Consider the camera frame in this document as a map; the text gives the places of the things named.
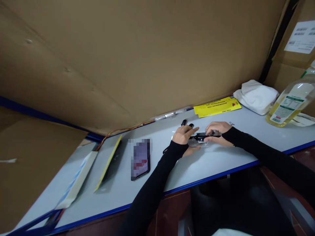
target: black arm sleeve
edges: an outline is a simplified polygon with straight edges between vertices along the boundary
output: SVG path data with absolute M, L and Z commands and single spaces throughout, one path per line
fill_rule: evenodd
M 263 165 L 300 193 L 315 209 L 315 173 L 290 156 L 232 127 L 222 137 L 253 154 Z
M 119 229 L 118 235 L 145 235 L 163 196 L 171 170 L 183 156 L 188 145 L 171 141 L 157 167 L 140 189 Z

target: cooking oil bottle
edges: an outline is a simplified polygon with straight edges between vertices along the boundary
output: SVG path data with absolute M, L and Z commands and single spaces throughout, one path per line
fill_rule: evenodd
M 294 81 L 278 97 L 266 116 L 266 122 L 284 127 L 315 98 L 315 60 L 301 79 Z

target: cardboard box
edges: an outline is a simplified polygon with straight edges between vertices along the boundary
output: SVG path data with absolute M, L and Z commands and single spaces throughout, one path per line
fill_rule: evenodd
M 13 230 L 87 132 L 0 107 L 0 233 Z
M 258 79 L 285 0 L 1 2 L 0 95 L 107 134 Z
M 267 75 L 265 85 L 275 88 L 279 93 L 281 93 L 290 82 L 300 79 L 304 71 L 315 59 L 315 49 L 309 54 L 285 50 L 296 24 L 298 22 L 315 20 L 314 12 L 314 0 L 299 1 L 277 53 L 273 58 L 273 63 Z M 310 103 L 303 110 L 303 113 L 315 116 L 315 101 Z

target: label sticker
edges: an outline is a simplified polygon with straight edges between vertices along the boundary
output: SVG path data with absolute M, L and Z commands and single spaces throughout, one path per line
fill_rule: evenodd
M 303 99 L 294 98 L 290 94 L 287 95 L 270 117 L 270 120 L 282 124 L 303 102 Z
M 310 54 L 315 46 L 315 20 L 298 22 L 285 51 Z

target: colored wires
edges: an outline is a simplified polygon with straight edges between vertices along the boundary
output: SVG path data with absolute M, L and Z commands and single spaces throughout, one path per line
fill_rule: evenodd
M 141 125 L 136 126 L 136 127 L 133 127 L 133 128 L 117 129 L 117 130 L 110 131 L 110 132 L 105 136 L 105 138 L 101 141 L 101 143 L 99 144 L 99 146 L 97 147 L 97 149 L 96 149 L 95 151 L 98 151 L 98 150 L 101 148 L 101 146 L 103 145 L 104 141 L 105 141 L 112 133 L 130 131 L 130 130 L 139 128 L 139 127 L 141 127 L 141 126 L 143 126 L 143 125 L 147 125 L 147 124 L 150 124 L 150 123 L 153 123 L 153 122 L 154 122 L 154 121 L 148 121 L 148 122 L 144 122 L 144 123 L 142 123 Z

